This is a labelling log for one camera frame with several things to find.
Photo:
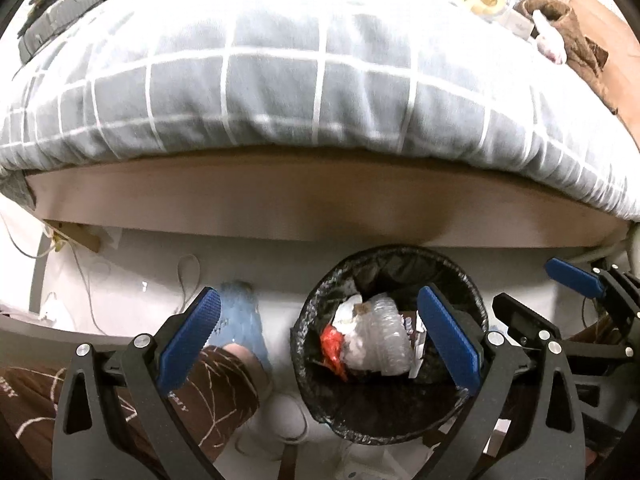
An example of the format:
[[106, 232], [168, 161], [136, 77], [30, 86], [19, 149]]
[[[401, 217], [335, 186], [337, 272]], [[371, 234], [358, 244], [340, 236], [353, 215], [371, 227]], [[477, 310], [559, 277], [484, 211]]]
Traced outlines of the clear bubble wrap roll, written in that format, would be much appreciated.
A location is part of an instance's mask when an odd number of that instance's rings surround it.
[[371, 332], [380, 359], [380, 370], [375, 373], [383, 376], [408, 374], [413, 351], [395, 301], [381, 294], [373, 297], [369, 304], [373, 318]]

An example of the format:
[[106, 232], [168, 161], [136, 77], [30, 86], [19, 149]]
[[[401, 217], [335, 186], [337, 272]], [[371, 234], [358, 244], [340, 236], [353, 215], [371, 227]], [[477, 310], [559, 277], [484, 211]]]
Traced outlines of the white tissue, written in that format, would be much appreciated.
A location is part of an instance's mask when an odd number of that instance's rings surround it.
[[380, 359], [373, 341], [370, 304], [359, 294], [349, 297], [334, 313], [332, 326], [343, 336], [341, 361], [354, 372], [378, 372]]

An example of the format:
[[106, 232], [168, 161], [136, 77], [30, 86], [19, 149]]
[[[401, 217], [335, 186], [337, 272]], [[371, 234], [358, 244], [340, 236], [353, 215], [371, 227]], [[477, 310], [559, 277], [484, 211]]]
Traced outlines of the orange plastic bag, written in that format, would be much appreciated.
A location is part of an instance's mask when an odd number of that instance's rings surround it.
[[320, 335], [320, 346], [324, 364], [326, 364], [326, 367], [329, 367], [336, 376], [346, 382], [346, 367], [341, 358], [343, 341], [344, 335], [331, 324], [327, 325]]

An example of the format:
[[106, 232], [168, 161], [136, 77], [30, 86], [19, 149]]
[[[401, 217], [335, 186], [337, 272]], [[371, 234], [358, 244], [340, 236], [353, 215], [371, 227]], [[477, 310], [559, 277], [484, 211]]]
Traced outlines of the clear plastic bag red print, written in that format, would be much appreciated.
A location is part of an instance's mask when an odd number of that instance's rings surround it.
[[538, 51], [556, 65], [565, 64], [567, 54], [562, 35], [550, 24], [541, 10], [535, 10], [532, 18], [538, 32]]

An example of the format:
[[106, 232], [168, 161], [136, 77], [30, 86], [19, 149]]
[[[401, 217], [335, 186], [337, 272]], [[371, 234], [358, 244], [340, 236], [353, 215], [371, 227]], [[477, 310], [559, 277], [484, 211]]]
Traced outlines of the brown cookie box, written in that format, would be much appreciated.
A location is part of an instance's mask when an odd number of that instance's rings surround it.
[[409, 370], [411, 379], [417, 378], [424, 359], [424, 347], [426, 343], [427, 330], [416, 311], [401, 311], [402, 322], [409, 337], [411, 349], [413, 351], [412, 365]]

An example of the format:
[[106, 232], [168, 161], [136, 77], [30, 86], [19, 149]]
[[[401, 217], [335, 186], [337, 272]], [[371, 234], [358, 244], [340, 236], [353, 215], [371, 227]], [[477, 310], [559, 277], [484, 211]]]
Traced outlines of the white cardboard box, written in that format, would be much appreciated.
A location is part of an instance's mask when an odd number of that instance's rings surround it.
[[503, 26], [515, 37], [521, 38], [525, 41], [529, 40], [534, 29], [534, 23], [514, 9], [506, 10]]

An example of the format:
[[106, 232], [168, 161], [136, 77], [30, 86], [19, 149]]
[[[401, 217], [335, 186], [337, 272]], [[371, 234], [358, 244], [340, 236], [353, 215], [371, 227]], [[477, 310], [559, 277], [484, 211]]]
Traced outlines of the black trash bin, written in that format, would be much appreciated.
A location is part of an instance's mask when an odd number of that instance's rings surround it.
[[450, 418], [458, 389], [418, 315], [434, 284], [481, 328], [475, 284], [434, 250], [387, 245], [346, 257], [307, 297], [291, 330], [291, 359], [311, 417], [364, 445], [406, 442]]

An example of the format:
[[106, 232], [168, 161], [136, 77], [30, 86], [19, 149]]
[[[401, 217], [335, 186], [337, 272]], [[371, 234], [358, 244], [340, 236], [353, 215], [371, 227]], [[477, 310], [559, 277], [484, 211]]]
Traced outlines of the person's brown patterned trousers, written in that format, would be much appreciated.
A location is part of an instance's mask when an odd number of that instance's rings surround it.
[[1, 372], [5, 479], [216, 479], [268, 376], [240, 344], [179, 361], [152, 346], [78, 351], [68, 367]]

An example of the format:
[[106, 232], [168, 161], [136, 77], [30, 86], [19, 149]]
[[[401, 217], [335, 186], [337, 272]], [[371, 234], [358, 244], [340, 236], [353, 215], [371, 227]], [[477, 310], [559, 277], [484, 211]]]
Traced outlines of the blue slipper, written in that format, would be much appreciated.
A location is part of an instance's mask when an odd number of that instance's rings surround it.
[[224, 282], [218, 288], [221, 315], [207, 344], [235, 352], [254, 374], [269, 382], [272, 366], [262, 330], [256, 292], [241, 281]]

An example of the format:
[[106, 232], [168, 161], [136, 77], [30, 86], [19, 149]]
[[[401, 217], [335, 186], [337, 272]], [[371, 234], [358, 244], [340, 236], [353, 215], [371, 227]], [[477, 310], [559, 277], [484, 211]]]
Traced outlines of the wooden headboard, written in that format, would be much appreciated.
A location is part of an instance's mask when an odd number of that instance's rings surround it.
[[617, 115], [639, 145], [639, 41], [629, 25], [598, 0], [570, 0], [582, 32], [608, 52], [602, 81]]

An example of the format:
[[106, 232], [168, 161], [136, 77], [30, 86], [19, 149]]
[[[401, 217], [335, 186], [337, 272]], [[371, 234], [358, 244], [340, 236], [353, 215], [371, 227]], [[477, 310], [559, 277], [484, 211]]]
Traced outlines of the brown fleece jacket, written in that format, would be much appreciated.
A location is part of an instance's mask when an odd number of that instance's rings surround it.
[[[515, 10], [533, 22], [532, 13], [541, 10], [550, 24], [562, 35], [567, 54], [565, 64], [588, 84], [608, 110], [616, 115], [618, 108], [608, 96], [602, 72], [608, 62], [608, 52], [582, 33], [574, 9], [560, 0], [522, 0]], [[532, 32], [536, 39], [537, 29]]]

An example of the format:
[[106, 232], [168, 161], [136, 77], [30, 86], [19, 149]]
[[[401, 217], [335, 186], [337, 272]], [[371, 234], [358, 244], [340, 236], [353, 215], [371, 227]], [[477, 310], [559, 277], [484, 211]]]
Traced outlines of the grey checked bed sheet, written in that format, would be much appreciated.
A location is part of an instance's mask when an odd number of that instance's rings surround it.
[[278, 144], [460, 160], [639, 217], [639, 152], [568, 67], [447, 0], [107, 0], [6, 86], [29, 172]]

